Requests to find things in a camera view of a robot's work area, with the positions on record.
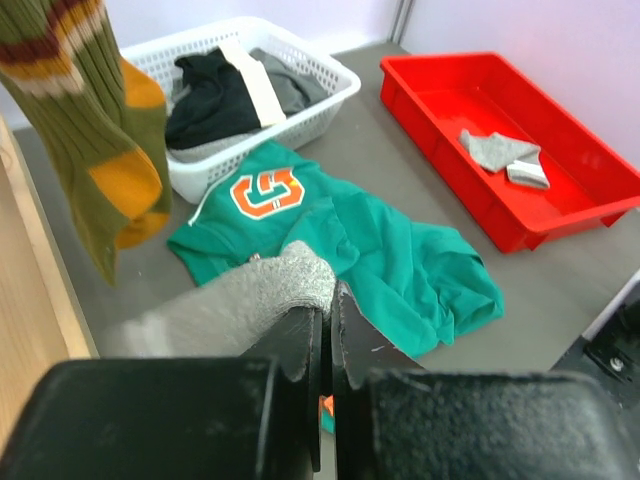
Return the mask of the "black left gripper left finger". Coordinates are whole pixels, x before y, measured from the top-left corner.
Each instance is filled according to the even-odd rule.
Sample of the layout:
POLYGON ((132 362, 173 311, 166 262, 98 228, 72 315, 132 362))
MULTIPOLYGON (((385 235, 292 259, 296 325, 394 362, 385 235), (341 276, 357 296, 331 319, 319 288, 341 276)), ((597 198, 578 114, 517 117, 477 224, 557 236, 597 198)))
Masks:
POLYGON ((322 315, 295 308, 238 357, 74 360, 36 384, 5 479, 309 479, 322 315))

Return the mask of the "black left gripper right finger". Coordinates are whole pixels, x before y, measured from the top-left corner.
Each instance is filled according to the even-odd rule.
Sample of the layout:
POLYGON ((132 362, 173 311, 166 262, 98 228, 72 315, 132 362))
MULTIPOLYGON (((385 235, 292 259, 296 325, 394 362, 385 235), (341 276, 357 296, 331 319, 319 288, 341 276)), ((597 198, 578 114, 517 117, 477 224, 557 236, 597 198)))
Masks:
POLYGON ((635 479, 614 403, 575 372, 433 372, 363 315, 345 283, 331 307, 340 479, 635 479))

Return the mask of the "grey sock with white stripes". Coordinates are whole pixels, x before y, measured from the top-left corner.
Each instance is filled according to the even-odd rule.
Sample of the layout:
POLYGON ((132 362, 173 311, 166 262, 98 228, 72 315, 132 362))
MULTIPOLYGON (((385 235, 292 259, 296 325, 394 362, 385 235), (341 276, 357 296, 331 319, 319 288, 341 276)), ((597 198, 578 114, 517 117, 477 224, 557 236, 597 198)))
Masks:
POLYGON ((106 357, 238 356, 294 307, 329 316, 336 276, 302 241, 254 258, 107 331, 106 357))

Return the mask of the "olive orange striped sock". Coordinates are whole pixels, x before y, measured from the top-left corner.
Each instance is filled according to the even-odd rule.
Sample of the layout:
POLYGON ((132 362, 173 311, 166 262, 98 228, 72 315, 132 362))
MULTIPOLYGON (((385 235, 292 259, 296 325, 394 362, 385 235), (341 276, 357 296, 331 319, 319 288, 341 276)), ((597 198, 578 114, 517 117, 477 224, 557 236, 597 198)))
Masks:
POLYGON ((1 82, 43 141, 76 232, 109 284, 126 249, 118 235, 161 192, 122 128, 121 58, 101 1, 1 4, 1 82))

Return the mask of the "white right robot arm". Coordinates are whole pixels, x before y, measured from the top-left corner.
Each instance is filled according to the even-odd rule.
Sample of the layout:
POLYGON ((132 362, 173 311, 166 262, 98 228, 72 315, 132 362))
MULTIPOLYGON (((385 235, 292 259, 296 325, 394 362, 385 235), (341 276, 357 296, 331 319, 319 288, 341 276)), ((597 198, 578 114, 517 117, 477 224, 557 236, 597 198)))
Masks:
POLYGON ((596 380, 624 409, 639 404, 639 275, 634 274, 553 365, 596 380))

